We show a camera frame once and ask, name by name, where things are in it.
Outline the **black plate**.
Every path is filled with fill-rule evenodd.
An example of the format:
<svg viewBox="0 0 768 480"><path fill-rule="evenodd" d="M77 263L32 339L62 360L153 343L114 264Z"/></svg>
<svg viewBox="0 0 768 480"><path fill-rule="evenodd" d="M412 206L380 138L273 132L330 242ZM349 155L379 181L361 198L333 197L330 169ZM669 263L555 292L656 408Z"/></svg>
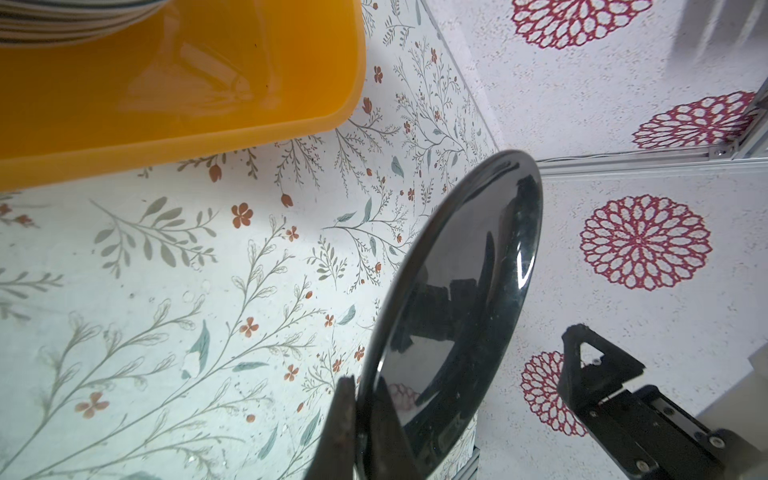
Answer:
<svg viewBox="0 0 768 480"><path fill-rule="evenodd" d="M382 303L357 397L359 475L374 475L386 412L421 477L469 428L512 339L533 276L543 185L525 152L496 153L447 194Z"/></svg>

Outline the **small green-rim lettered plate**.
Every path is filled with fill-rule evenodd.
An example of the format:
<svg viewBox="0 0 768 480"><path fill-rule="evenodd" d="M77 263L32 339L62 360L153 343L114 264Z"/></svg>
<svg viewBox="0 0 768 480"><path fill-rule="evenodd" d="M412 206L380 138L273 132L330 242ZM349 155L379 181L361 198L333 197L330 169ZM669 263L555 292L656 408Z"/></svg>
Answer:
<svg viewBox="0 0 768 480"><path fill-rule="evenodd" d="M164 1L3 1L3 47L64 46L100 39L160 12Z"/></svg>

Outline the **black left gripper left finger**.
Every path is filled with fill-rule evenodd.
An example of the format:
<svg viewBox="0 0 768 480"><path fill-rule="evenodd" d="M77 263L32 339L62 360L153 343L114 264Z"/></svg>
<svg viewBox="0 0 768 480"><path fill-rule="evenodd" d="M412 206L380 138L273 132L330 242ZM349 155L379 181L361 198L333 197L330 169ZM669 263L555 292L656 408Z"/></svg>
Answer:
<svg viewBox="0 0 768 480"><path fill-rule="evenodd" d="M339 379L306 480L352 480L356 442L353 376Z"/></svg>

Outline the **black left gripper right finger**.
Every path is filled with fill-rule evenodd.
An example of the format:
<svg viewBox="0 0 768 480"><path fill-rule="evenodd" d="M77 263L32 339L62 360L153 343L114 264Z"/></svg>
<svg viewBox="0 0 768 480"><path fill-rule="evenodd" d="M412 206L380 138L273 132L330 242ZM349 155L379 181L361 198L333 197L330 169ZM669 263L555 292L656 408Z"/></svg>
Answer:
<svg viewBox="0 0 768 480"><path fill-rule="evenodd" d="M383 378L377 381L374 390L368 438L370 449L365 467L367 479L423 478Z"/></svg>

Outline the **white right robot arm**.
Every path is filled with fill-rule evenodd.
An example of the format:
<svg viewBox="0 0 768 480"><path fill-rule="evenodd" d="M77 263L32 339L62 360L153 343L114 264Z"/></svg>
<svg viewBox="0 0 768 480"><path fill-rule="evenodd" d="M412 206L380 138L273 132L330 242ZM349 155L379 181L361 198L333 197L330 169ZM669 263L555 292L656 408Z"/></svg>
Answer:
<svg viewBox="0 0 768 480"><path fill-rule="evenodd" d="M629 479L764 479L767 476L767 350L751 372L699 415L655 385L631 392L644 365L584 324L562 336L558 393Z"/></svg>

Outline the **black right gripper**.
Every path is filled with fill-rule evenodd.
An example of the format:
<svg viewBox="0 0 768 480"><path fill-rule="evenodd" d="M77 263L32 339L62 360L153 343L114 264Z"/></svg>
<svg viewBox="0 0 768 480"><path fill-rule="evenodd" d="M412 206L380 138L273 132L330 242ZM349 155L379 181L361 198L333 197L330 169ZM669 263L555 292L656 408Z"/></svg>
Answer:
<svg viewBox="0 0 768 480"><path fill-rule="evenodd" d="M627 478L767 477L765 450L732 430L707 427L655 386L604 400L641 376L645 365L587 325L568 327L562 341L558 394ZM582 364L583 344L601 353L599 364Z"/></svg>

